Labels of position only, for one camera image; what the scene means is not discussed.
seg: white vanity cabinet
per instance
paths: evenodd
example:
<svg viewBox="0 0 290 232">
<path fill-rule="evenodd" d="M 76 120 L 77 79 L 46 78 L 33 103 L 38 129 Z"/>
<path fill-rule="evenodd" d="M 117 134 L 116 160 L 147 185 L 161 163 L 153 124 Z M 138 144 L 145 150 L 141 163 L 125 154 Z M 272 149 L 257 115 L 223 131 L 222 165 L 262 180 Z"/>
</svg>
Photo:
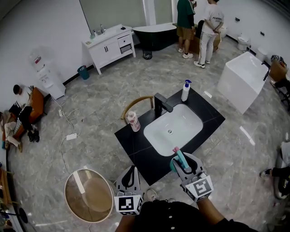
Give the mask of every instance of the white vanity cabinet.
<svg viewBox="0 0 290 232">
<path fill-rule="evenodd" d="M 109 28 L 102 35 L 94 39 L 84 41 L 83 44 L 89 50 L 98 73 L 101 75 L 101 68 L 130 54 L 136 57 L 132 28 L 117 25 Z"/>
</svg>

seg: cabinet drawer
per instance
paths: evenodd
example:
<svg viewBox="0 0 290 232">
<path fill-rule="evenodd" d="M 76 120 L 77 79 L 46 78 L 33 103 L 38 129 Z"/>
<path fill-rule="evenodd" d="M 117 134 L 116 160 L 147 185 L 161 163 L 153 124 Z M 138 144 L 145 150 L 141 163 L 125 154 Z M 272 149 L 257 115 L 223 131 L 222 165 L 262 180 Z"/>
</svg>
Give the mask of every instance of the cabinet drawer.
<svg viewBox="0 0 290 232">
<path fill-rule="evenodd" d="M 122 48 L 131 43 L 131 37 L 129 35 L 126 35 L 122 38 L 119 38 L 118 43 L 119 43 L 119 47 Z"/>
</svg>

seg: cabinet door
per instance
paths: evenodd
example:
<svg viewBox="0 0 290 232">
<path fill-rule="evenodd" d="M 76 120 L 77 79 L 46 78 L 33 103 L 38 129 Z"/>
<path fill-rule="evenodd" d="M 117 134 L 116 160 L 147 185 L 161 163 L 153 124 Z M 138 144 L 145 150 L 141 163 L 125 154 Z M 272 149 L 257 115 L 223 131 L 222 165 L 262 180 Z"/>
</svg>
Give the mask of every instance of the cabinet door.
<svg viewBox="0 0 290 232">
<path fill-rule="evenodd" d="M 96 67 L 99 67 L 103 63 L 106 63 L 107 61 L 110 60 L 110 57 L 108 55 L 109 53 L 107 52 L 107 49 L 104 44 L 96 45 L 90 48 L 89 51 Z"/>
<path fill-rule="evenodd" d="M 119 48 L 118 40 L 108 44 L 106 47 L 108 51 L 107 56 L 109 58 L 109 61 L 121 56 L 121 50 Z"/>
</svg>

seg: faucet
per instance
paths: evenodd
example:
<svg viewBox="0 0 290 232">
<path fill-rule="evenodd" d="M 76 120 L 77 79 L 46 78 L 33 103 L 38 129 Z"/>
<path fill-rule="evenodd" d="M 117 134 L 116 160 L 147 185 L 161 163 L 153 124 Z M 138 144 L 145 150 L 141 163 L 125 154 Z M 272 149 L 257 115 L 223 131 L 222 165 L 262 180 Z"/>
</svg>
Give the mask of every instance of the faucet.
<svg viewBox="0 0 290 232">
<path fill-rule="evenodd" d="M 105 33 L 105 31 L 106 31 L 106 28 L 105 28 L 105 27 L 103 27 L 103 25 L 102 25 L 102 24 L 101 24 L 100 26 L 101 26 L 101 33 L 102 33 L 102 34 L 104 34 L 104 33 Z"/>
<path fill-rule="evenodd" d="M 171 113 L 173 111 L 173 107 L 166 104 L 167 98 L 162 96 L 160 93 L 156 93 L 154 95 L 154 104 L 155 104 L 155 114 L 156 116 L 160 116 L 162 112 L 162 108 Z"/>
<path fill-rule="evenodd" d="M 267 79 L 267 77 L 269 76 L 269 73 L 270 73 L 270 68 L 265 64 L 265 63 L 262 63 L 262 65 L 265 65 L 267 68 L 268 68 L 268 71 L 263 79 L 263 81 L 265 81 Z"/>
</svg>

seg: pink bottle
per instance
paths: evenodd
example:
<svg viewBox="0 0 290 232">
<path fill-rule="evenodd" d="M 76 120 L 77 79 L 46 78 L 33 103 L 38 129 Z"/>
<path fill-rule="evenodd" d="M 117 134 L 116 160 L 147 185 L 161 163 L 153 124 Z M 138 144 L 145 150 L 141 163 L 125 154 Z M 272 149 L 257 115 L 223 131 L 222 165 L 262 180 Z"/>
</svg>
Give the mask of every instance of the pink bottle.
<svg viewBox="0 0 290 232">
<path fill-rule="evenodd" d="M 132 127 L 132 130 L 134 132 L 137 132 L 138 130 L 140 130 L 140 123 L 139 123 L 139 120 L 138 120 L 138 117 L 136 115 L 135 112 L 133 111 L 130 111 L 128 113 L 128 116 L 127 116 L 127 121 L 130 123 L 131 127 Z"/>
</svg>

